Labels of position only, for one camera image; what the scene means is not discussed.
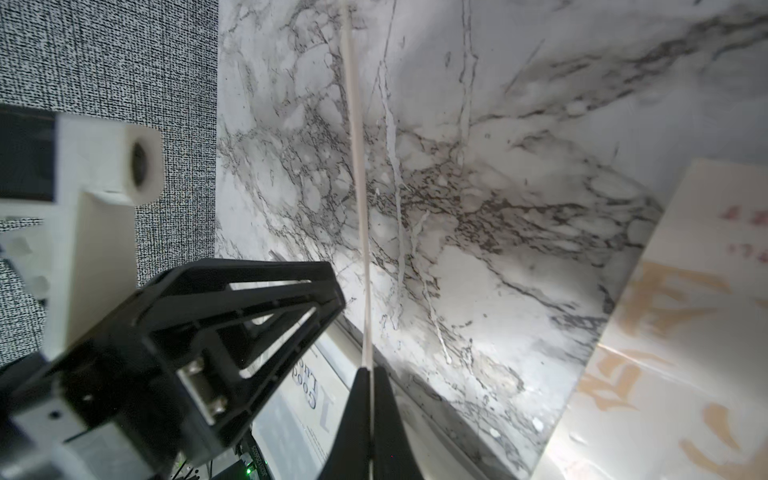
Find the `screw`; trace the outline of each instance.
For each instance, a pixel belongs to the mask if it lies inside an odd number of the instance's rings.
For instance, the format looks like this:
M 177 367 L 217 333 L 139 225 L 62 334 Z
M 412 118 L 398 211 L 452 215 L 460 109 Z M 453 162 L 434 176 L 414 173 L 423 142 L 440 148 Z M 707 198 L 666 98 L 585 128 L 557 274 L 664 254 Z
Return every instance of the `screw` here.
M 218 415 L 224 413 L 227 410 L 227 398 L 223 396 L 216 397 L 211 403 L 208 404 L 208 411 L 211 415 Z
M 200 373 L 203 371 L 203 367 L 205 367 L 205 362 L 203 361 L 203 357 L 198 356 L 196 359 L 189 362 L 187 365 L 187 373 L 190 375 L 194 375 L 195 373 Z

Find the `gray veining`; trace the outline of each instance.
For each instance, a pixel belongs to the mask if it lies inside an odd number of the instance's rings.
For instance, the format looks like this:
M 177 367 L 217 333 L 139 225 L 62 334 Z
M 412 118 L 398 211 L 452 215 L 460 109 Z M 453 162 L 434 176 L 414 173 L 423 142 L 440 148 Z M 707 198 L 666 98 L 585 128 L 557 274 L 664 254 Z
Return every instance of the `gray veining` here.
M 527 478 L 693 157 L 763 162 L 768 5 L 353 2 L 374 343 Z M 222 0 L 217 255 L 333 263 L 362 327 L 339 16 Z

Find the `white marble tile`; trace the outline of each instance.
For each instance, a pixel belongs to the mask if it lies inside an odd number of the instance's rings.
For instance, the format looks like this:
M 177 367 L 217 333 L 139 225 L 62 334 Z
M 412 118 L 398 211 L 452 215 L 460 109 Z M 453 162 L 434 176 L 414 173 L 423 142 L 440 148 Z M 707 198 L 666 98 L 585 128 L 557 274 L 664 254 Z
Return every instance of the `white marble tile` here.
M 690 159 L 765 161 L 768 5 L 353 2 L 380 360 L 527 478 Z M 217 255 L 362 266 L 338 14 L 221 0 Z

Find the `wire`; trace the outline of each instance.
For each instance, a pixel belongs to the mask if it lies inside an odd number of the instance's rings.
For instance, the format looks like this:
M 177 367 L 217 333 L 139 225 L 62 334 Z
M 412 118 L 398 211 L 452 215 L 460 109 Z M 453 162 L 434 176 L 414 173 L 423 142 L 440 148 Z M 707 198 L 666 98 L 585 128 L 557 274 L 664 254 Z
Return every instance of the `wire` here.
M 187 460 L 184 460 L 184 461 L 181 463 L 181 467 L 179 467 L 179 469 L 176 471 L 176 475 L 174 475 L 174 477 L 173 477 L 171 480 L 176 480 L 176 477 L 177 477 L 177 476 L 179 476 L 179 472 L 181 472 L 181 469 L 182 469 L 182 468 L 184 468 L 184 466 L 185 466 L 186 464 L 187 464 Z

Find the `textured gray fabric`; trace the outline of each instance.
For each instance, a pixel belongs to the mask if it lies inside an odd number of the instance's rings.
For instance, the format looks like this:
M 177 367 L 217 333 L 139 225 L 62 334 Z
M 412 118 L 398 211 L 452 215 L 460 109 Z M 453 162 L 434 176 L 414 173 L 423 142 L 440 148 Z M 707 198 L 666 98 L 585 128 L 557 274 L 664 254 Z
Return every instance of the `textured gray fabric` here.
M 215 0 L 0 0 L 0 103 L 163 133 L 164 192 L 137 208 L 139 283 L 214 254 L 216 61 Z M 37 349 L 44 322 L 2 261 L 0 364 Z

